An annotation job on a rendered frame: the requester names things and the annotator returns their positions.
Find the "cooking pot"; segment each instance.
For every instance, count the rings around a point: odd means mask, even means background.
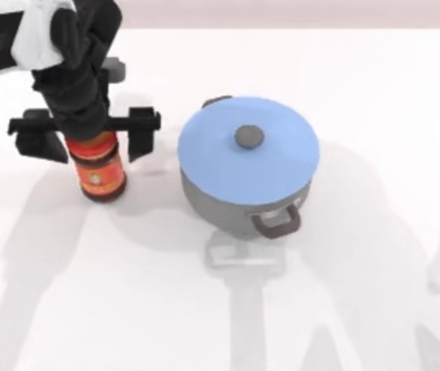
[[[258,97],[208,100],[179,138],[182,186],[194,210],[237,237],[296,232],[319,162],[308,122]]]

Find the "pot lid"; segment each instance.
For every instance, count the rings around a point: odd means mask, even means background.
[[[189,181],[209,196],[264,205],[310,182],[319,143],[308,122],[290,107],[232,97],[204,107],[185,124],[179,161]]]

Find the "gray handle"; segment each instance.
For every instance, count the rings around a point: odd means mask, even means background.
[[[231,99],[231,98],[233,98],[231,95],[222,95],[221,97],[218,97],[218,98],[208,99],[207,101],[205,101],[205,102],[203,103],[203,106],[202,106],[201,108],[204,108],[204,107],[206,107],[206,106],[209,106],[210,104],[216,103],[216,102],[218,102],[218,101],[220,101],[220,100],[223,100],[223,99]]]
[[[264,237],[274,240],[275,238],[286,236],[290,233],[296,232],[302,225],[302,220],[298,209],[294,204],[287,206],[285,209],[290,216],[290,221],[279,226],[267,226],[264,224],[261,215],[251,216],[252,223],[256,230]]]

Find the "orange label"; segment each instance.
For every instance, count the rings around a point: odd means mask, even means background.
[[[118,154],[100,168],[85,168],[78,164],[76,168],[82,188],[95,196],[106,196],[112,193],[125,180],[123,165]]]

